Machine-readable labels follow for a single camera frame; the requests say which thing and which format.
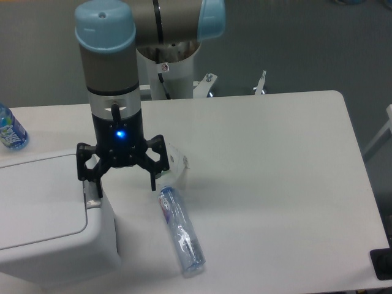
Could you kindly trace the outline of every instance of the metal stand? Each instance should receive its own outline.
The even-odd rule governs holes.
[[[389,120],[377,132],[363,151],[362,158],[365,163],[392,137],[392,105],[386,109],[386,112],[388,113]]]

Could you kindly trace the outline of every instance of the black cable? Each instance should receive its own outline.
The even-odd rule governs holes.
[[[155,63],[159,64],[159,49],[158,48],[155,49]],[[166,99],[167,100],[171,100],[172,98],[170,97],[170,94],[167,91],[167,88],[165,86],[164,76],[161,73],[158,74],[158,79],[159,79],[160,83],[162,84],[162,87],[163,87],[164,92],[165,92]]]

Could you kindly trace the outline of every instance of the bin lid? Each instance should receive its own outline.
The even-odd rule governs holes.
[[[0,250],[83,231],[87,214],[74,154],[0,163]]]

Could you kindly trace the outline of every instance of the water bottle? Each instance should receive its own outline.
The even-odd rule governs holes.
[[[166,186],[160,190],[158,201],[169,227],[183,273],[189,274],[200,269],[206,260],[178,191]]]
[[[13,116],[11,110],[0,103],[0,141],[9,149],[24,148],[29,141],[27,131]]]

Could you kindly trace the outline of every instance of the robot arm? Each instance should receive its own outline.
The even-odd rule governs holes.
[[[100,179],[111,167],[139,165],[149,171],[152,190],[155,178],[169,169],[163,136],[144,138],[136,46],[216,37],[225,26],[223,0],[129,1],[136,25],[130,7],[120,0],[88,1],[75,11],[97,138],[96,146],[77,146],[78,179],[95,182],[100,197]],[[148,148],[160,155],[157,162],[147,156]],[[89,169],[86,162],[93,154],[100,160]]]

